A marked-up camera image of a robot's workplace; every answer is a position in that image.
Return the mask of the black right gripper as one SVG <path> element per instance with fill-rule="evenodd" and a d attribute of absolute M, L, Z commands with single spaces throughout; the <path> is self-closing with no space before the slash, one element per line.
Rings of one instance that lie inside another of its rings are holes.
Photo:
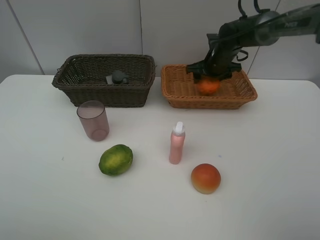
<path fill-rule="evenodd" d="M 220 81 L 230 79 L 233 72 L 242 70 L 240 63 L 233 62 L 241 50 L 241 46 L 228 42 L 213 42 L 204 60 L 187 65 L 186 71 L 193 73 L 194 83 L 199 83 L 203 75 L 219 75 Z"/>

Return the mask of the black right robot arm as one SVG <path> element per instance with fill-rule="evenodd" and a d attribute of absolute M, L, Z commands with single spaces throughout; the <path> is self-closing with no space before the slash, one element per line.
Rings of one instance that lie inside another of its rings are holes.
<path fill-rule="evenodd" d="M 320 5 L 312 4 L 283 14 L 270 9 L 259 8 L 254 2 L 256 15 L 247 16 L 242 6 L 238 9 L 241 17 L 223 24 L 218 33 L 207 34 L 209 51 L 204 60 L 189 64 L 188 73 L 192 73 L 197 83 L 202 76 L 223 81 L 232 77 L 234 72 L 242 70 L 238 53 L 248 55 L 244 48 L 270 46 L 280 37 L 315 35 L 320 42 Z"/>

